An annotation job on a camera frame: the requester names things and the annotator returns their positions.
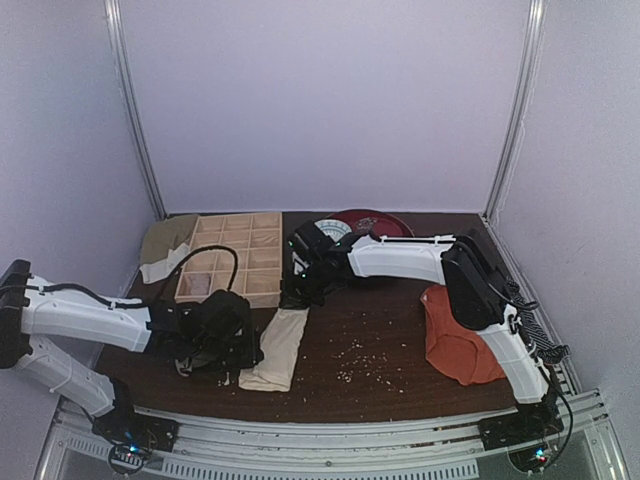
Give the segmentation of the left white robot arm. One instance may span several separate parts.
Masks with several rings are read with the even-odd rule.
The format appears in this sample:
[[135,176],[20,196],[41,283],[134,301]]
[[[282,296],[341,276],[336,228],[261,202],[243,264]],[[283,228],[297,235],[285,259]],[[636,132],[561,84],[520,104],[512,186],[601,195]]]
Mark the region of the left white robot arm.
[[170,357],[182,375],[205,367],[246,369],[264,358],[250,304],[232,291],[183,303],[101,297],[78,284],[50,283],[30,267],[16,260],[1,276],[1,366],[30,372],[94,419],[131,421],[128,387],[82,365],[50,337]]

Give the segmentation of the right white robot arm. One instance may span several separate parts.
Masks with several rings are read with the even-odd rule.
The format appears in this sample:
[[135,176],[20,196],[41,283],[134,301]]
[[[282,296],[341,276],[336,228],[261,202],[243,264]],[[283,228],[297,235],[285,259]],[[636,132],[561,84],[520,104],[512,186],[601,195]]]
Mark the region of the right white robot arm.
[[524,327],[536,302],[515,299],[502,272],[469,235],[423,238],[350,232],[337,240],[308,221],[287,238],[293,265],[282,280],[284,309],[321,306],[331,292],[358,278],[424,280],[445,288],[452,316],[489,347],[517,404],[553,401],[551,375]]

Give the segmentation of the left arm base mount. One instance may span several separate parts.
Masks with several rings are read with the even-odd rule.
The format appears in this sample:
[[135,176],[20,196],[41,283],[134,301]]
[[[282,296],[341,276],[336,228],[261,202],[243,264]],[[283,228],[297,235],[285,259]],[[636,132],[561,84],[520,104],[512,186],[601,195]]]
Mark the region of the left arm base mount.
[[176,421],[137,413],[127,403],[115,403],[92,422],[92,432],[107,441],[162,452],[173,451],[178,428]]

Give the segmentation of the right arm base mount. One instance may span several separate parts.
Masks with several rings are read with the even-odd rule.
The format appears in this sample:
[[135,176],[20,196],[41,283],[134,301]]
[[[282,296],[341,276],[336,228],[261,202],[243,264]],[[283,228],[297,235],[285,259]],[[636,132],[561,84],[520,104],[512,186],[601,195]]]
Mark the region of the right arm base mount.
[[518,404],[514,413],[478,422],[485,451],[541,441],[547,434],[561,433],[564,424],[554,403]]

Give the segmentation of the beige underwear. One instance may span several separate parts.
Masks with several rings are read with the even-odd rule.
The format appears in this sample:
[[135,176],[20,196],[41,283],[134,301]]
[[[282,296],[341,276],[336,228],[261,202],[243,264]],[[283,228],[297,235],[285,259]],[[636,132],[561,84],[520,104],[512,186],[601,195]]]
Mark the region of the beige underwear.
[[309,308],[279,308],[260,337],[264,358],[240,371],[238,386],[246,391],[289,392]]

